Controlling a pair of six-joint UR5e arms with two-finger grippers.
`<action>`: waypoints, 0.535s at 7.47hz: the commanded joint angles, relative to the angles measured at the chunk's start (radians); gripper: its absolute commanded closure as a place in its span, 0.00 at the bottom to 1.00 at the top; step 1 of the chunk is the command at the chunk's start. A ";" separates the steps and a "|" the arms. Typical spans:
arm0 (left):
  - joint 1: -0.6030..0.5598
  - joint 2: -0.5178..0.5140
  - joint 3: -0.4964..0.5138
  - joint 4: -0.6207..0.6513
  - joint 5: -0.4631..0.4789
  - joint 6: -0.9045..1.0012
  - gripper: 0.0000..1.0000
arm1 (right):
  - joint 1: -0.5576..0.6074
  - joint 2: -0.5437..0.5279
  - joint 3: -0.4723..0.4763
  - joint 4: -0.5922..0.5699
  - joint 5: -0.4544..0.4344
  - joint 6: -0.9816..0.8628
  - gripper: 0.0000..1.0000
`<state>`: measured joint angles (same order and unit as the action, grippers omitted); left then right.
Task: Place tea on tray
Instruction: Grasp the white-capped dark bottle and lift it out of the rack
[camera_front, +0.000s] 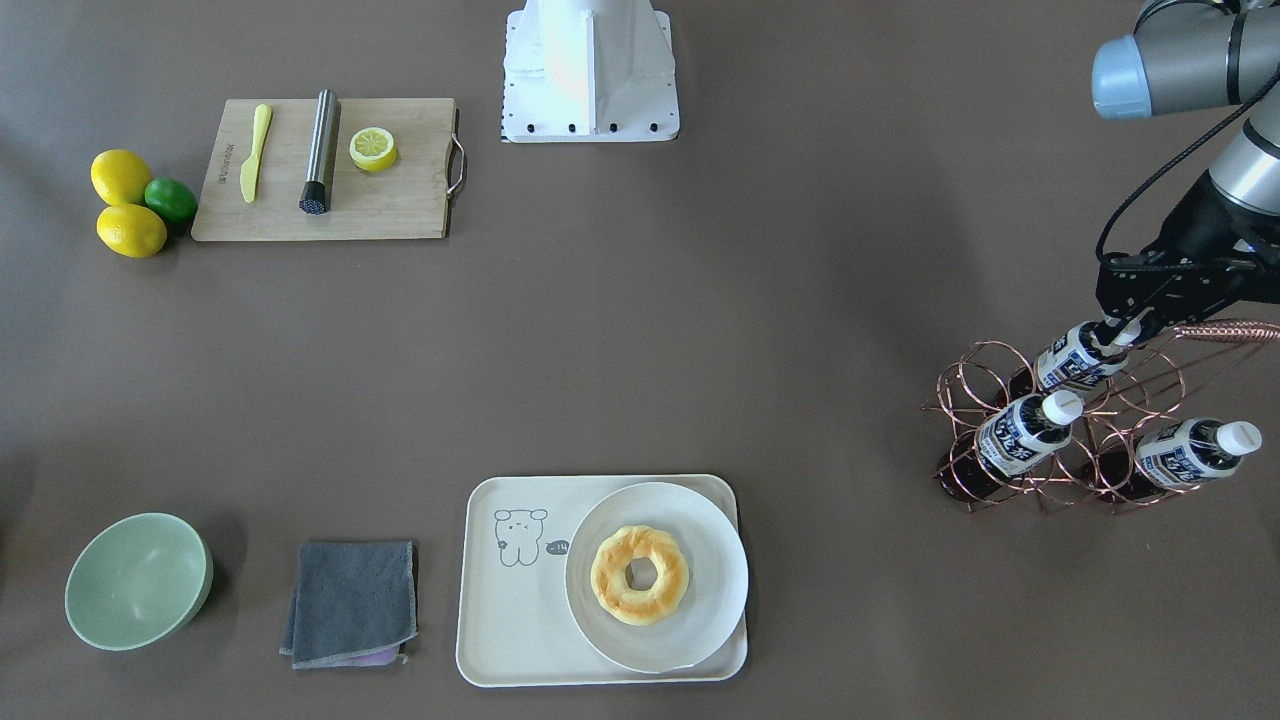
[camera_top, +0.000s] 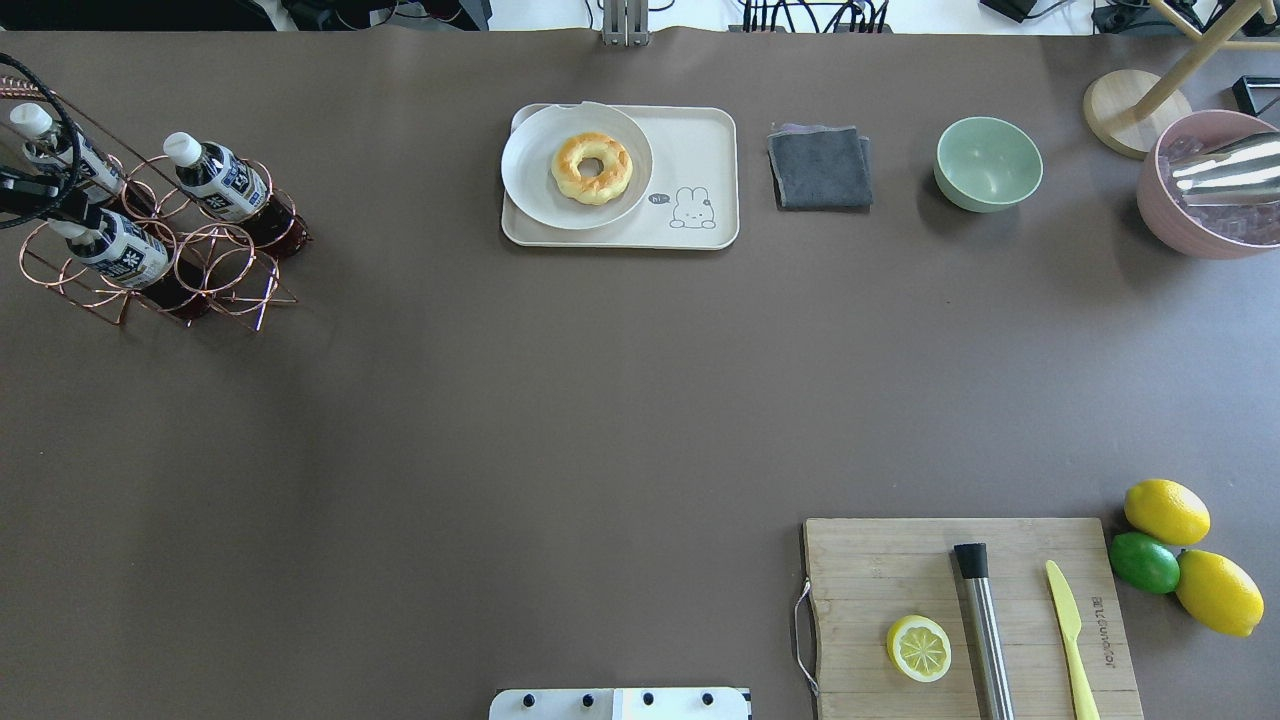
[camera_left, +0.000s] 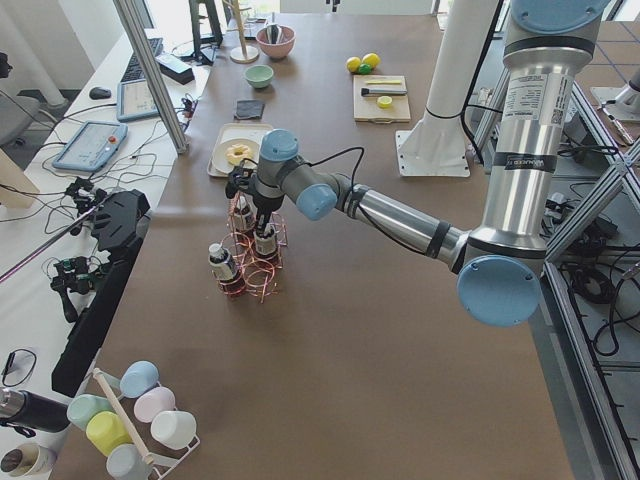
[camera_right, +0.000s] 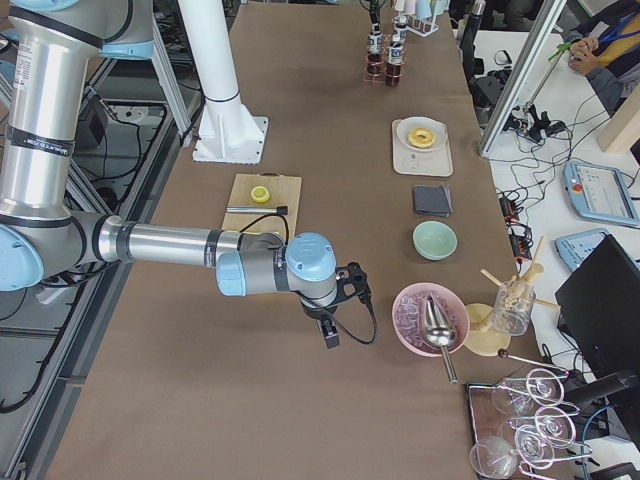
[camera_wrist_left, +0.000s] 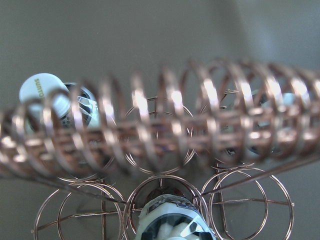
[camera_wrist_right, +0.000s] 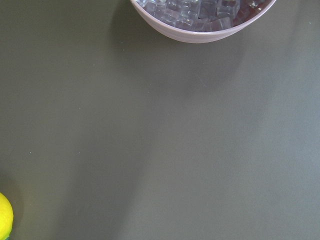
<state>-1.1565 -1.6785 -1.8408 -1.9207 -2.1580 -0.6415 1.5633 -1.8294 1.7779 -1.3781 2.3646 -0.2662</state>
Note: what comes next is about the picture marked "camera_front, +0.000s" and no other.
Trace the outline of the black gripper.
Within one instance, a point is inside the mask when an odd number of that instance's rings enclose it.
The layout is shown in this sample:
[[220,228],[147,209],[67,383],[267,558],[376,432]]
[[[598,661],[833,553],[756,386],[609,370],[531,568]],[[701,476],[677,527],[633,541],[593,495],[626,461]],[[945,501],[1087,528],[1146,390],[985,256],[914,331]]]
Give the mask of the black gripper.
[[1236,302],[1276,304],[1275,252],[1239,252],[1192,261],[1170,252],[1123,256],[1110,252],[1100,265],[1094,296],[1102,313],[1125,327],[1137,320],[1142,346],[1166,329],[1211,316]]

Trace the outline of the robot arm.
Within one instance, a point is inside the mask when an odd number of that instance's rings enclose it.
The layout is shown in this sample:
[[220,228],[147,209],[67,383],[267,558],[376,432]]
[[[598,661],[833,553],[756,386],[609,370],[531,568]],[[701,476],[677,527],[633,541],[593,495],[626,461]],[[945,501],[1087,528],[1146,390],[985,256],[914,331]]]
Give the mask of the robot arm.
[[1277,301],[1279,9],[1275,1],[1147,1],[1094,56],[1106,119],[1231,108],[1239,135],[1134,254],[1097,246],[1100,340],[1142,345],[1234,302]]

